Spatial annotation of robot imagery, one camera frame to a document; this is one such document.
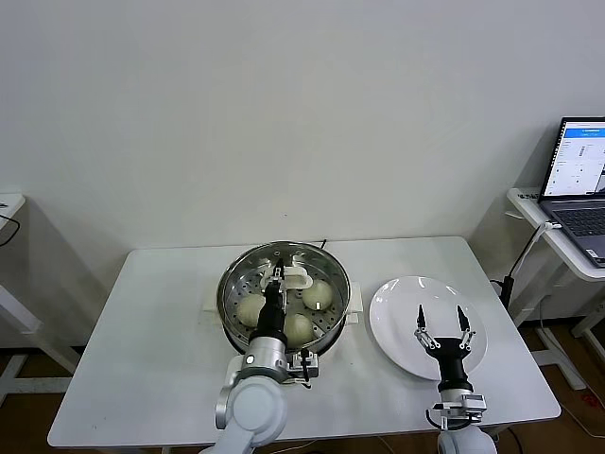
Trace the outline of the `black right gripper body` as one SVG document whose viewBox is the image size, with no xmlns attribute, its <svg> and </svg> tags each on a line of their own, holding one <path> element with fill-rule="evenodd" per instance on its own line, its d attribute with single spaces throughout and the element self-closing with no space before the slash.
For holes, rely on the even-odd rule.
<svg viewBox="0 0 605 454">
<path fill-rule="evenodd" d="M 463 367 L 463 360 L 470 354 L 465 347 L 460 347 L 461 339 L 436 338 L 435 347 L 425 347 L 424 351 L 438 362 L 441 381 L 439 391 L 465 390 L 472 391 L 473 385 Z"/>
</svg>

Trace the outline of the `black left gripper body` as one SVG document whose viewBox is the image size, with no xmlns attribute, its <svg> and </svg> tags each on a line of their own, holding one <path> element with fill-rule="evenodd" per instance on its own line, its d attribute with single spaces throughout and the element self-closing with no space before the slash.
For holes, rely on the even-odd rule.
<svg viewBox="0 0 605 454">
<path fill-rule="evenodd" d="M 256 326 L 257 337 L 285 339 L 285 297 L 278 283 L 270 283 L 265 289 L 265 303 L 259 312 Z"/>
</svg>

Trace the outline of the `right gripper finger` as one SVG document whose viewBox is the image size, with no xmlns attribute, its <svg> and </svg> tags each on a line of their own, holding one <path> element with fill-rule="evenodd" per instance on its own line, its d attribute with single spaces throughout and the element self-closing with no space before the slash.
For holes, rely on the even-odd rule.
<svg viewBox="0 0 605 454">
<path fill-rule="evenodd" d="M 470 326 L 470 321 L 461 306 L 457 306 L 458 324 L 461 331 L 459 348 L 470 352 L 472 350 L 471 342 L 475 336 L 475 331 Z"/>
<path fill-rule="evenodd" d="M 418 306 L 418 315 L 416 319 L 416 329 L 414 336 L 425 351 L 436 350 L 440 344 L 428 333 L 422 305 Z"/>
</svg>

